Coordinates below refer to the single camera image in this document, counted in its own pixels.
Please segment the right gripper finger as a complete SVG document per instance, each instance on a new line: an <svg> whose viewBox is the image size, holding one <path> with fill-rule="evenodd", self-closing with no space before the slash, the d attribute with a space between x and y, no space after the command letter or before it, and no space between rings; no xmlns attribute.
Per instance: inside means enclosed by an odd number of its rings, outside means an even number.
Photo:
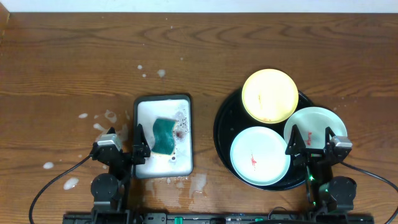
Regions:
<svg viewBox="0 0 398 224"><path fill-rule="evenodd" d="M302 138L298 126L295 124L292 126L290 133L290 139L287 143L285 154L301 154L306 148L306 144Z"/></svg>
<svg viewBox="0 0 398 224"><path fill-rule="evenodd" d="M333 149L335 143L331 140L335 136L333 130L330 127L325 128L325 147L324 150Z"/></svg>

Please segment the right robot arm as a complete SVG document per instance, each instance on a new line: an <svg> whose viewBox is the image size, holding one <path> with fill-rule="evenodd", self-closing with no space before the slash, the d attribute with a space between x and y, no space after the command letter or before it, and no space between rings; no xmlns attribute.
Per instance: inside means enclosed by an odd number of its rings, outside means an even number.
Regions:
<svg viewBox="0 0 398 224"><path fill-rule="evenodd" d="M305 215L309 223L348 223L348 212L354 209L356 182L333 175L332 166L341 163L351 152L353 143L325 128L322 149L306 146L298 126L292 126L285 153L294 157L294 166L305 168L307 198L313 207Z"/></svg>

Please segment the light blue plate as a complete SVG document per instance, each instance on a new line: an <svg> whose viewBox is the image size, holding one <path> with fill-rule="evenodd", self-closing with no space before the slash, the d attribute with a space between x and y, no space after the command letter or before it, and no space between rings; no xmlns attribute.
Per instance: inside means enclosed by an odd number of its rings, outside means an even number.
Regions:
<svg viewBox="0 0 398 224"><path fill-rule="evenodd" d="M290 167L287 143L275 131L261 126L241 131L233 140L230 160L246 182L268 186L282 180Z"/></svg>

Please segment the green scrubbing sponge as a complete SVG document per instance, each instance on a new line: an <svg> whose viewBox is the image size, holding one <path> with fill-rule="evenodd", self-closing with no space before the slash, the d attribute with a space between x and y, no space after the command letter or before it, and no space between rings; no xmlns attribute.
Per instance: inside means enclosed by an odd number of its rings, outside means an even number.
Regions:
<svg viewBox="0 0 398 224"><path fill-rule="evenodd" d="M176 121L171 119L157 118L155 120L154 125L152 127L155 139L152 152L163 155L172 155L175 148L175 140L174 140L175 124Z"/></svg>

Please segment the mint green plate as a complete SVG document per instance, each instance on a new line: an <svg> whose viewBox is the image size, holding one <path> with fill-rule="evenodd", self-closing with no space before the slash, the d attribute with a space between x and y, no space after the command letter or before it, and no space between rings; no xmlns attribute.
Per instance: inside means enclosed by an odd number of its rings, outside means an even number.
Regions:
<svg viewBox="0 0 398 224"><path fill-rule="evenodd" d="M296 111L286 122L284 139L290 140L292 126L297 125L305 145L313 149L325 147L325 130L330 127L337 136L348 136L344 122L334 112L321 107L308 107Z"/></svg>

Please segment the yellow plate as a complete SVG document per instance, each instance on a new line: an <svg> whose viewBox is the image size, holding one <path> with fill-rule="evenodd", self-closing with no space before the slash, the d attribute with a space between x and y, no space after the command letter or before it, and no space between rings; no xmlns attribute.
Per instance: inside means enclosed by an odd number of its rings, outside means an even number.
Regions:
<svg viewBox="0 0 398 224"><path fill-rule="evenodd" d="M299 91L286 73L267 68L254 72L244 82L241 100L252 118L275 124L294 113L299 102Z"/></svg>

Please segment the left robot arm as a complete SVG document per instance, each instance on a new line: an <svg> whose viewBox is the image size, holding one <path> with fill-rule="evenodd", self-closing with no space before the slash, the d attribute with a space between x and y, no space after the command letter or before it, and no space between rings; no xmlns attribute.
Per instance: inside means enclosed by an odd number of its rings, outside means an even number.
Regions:
<svg viewBox="0 0 398 224"><path fill-rule="evenodd" d="M124 152L114 128L93 143L90 156L94 161L107 165L107 173L96 176L91 183L94 198L93 223L143 223L143 216L127 208L131 180L136 176L136 166L143 165L150 156L150 147L142 125L135 127L133 150Z"/></svg>

